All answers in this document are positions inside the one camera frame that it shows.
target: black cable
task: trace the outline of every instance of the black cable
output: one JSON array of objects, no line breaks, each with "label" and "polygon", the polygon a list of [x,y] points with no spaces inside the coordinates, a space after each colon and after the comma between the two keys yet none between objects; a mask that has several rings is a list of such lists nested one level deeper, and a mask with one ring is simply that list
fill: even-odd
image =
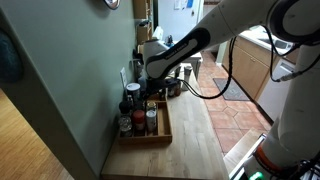
[{"label": "black cable", "polygon": [[233,48],[234,48],[234,43],[236,41],[237,37],[234,37],[230,40],[229,43],[229,72],[228,72],[228,79],[227,79],[227,83],[225,85],[225,87],[222,89],[222,91],[220,93],[218,93],[217,95],[214,96],[202,96],[199,93],[196,92],[196,90],[194,90],[190,84],[184,80],[179,79],[186,87],[187,89],[191,92],[191,94],[193,94],[196,97],[202,98],[202,99],[215,99],[220,97],[221,95],[223,95],[223,93],[225,93],[230,85],[231,79],[232,79],[232,69],[233,69]]},{"label": "black cable", "polygon": [[273,49],[274,52],[275,52],[278,56],[281,56],[281,57],[286,56],[286,55],[292,53],[294,50],[298,49],[298,48],[303,44],[303,43],[294,44],[294,45],[292,46],[292,48],[291,48],[288,52],[286,52],[286,53],[284,53],[284,54],[279,54],[278,50],[276,49],[276,46],[275,46],[274,43],[273,43],[273,39],[272,39],[270,30],[269,30],[266,26],[262,26],[262,27],[264,27],[264,29],[265,29],[266,32],[267,32],[267,35],[268,35],[268,38],[269,38],[269,41],[270,41],[270,44],[271,44],[271,50]]},{"label": "black cable", "polygon": [[320,168],[318,168],[317,166],[314,166],[313,169],[320,172]]},{"label": "black cable", "polygon": [[314,174],[314,172],[313,172],[313,171],[311,171],[311,174],[310,174],[310,176],[309,176],[308,180],[312,180],[312,176],[313,176],[313,174]]},{"label": "black cable", "polygon": [[292,180],[299,179],[302,175],[304,175],[312,167],[314,167],[319,161],[319,159],[320,159],[320,151],[316,154],[316,156],[313,159],[311,159],[309,162],[307,162],[307,164],[302,166],[300,170],[294,173],[289,179],[292,179]]},{"label": "black cable", "polygon": [[274,63],[274,59],[276,56],[274,56],[274,52],[276,53],[276,55],[280,56],[280,57],[283,57],[283,56],[286,56],[288,54],[290,54],[291,52],[293,52],[294,50],[296,50],[297,48],[299,48],[301,45],[304,44],[304,42],[302,43],[299,43],[299,44],[294,44],[292,46],[292,48],[284,53],[284,54],[279,54],[279,52],[277,51],[274,43],[273,43],[273,39],[272,39],[272,36],[271,36],[271,32],[269,31],[269,29],[266,27],[266,26],[263,26],[264,29],[266,30],[267,34],[268,34],[268,37],[269,37],[269,41],[270,41],[270,44],[271,44],[271,59],[270,59],[270,78],[273,82],[281,82],[281,81],[288,81],[288,80],[291,80],[291,79],[294,79],[296,78],[297,76],[300,76],[302,75],[303,73],[309,71],[311,68],[313,68],[320,60],[320,54],[317,56],[317,58],[304,70],[302,71],[297,71],[297,72],[293,72],[293,73],[290,73],[290,74],[287,74],[287,75],[284,75],[278,79],[274,79],[273,78],[273,63]]}]

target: spice jar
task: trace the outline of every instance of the spice jar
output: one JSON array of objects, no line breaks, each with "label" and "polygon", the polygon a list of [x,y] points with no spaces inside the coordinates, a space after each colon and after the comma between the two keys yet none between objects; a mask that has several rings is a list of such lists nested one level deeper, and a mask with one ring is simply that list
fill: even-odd
[{"label": "spice jar", "polygon": [[181,81],[178,81],[177,85],[174,87],[174,95],[180,96],[181,94]]},{"label": "spice jar", "polygon": [[145,114],[142,110],[136,110],[132,114],[132,121],[138,131],[141,131],[145,127]]},{"label": "spice jar", "polygon": [[126,86],[127,93],[132,96],[133,102],[140,100],[140,84],[130,83]]},{"label": "spice jar", "polygon": [[168,97],[174,97],[174,87],[168,87]]},{"label": "spice jar", "polygon": [[147,111],[146,116],[148,131],[153,132],[157,127],[156,112],[153,110],[149,110]]},{"label": "spice jar", "polygon": [[121,137],[131,137],[132,136],[132,124],[129,116],[122,115],[119,118],[119,126],[120,126],[120,136]]},{"label": "spice jar", "polygon": [[147,111],[150,110],[157,112],[157,104],[155,102],[148,102]]}]

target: wall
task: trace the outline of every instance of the wall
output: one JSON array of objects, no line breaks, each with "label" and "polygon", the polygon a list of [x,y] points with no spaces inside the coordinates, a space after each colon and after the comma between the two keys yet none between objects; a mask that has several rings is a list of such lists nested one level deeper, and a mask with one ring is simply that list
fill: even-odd
[{"label": "wall", "polygon": [[163,40],[172,35],[174,41],[180,41],[198,23],[202,15],[203,0],[193,0],[192,8],[174,9],[175,1],[154,1],[158,7],[158,25],[163,29]]},{"label": "wall", "polygon": [[132,1],[0,0],[0,28],[18,49],[24,77],[0,84],[76,179],[97,179],[115,137],[120,69],[135,32]]}]

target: jar lid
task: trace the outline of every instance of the jar lid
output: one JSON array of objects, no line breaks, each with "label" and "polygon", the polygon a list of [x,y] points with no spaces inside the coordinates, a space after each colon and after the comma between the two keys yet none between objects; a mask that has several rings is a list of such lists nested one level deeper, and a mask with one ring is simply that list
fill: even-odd
[{"label": "jar lid", "polygon": [[147,111],[146,113],[147,117],[153,118],[156,117],[157,113],[153,110]]},{"label": "jar lid", "polygon": [[130,83],[130,84],[127,85],[126,88],[127,88],[128,91],[137,91],[137,90],[140,89],[140,84],[138,84],[138,83]]},{"label": "jar lid", "polygon": [[148,107],[155,107],[156,106],[156,103],[155,102],[148,102]]},{"label": "jar lid", "polygon": [[132,114],[132,120],[135,123],[142,123],[144,122],[144,111],[142,110],[136,110]]},{"label": "jar lid", "polygon": [[131,103],[128,101],[121,101],[119,103],[119,109],[122,114],[127,114],[131,110]]}]

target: white door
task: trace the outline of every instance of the white door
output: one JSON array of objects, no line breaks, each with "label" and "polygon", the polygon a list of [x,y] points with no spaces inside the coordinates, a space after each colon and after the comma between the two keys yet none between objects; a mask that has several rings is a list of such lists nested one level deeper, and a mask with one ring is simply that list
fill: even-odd
[{"label": "white door", "polygon": [[181,40],[202,18],[203,0],[193,0],[190,8],[187,7],[188,2],[189,0],[158,1],[158,24],[164,31],[163,40],[169,35],[172,35],[174,41]]}]

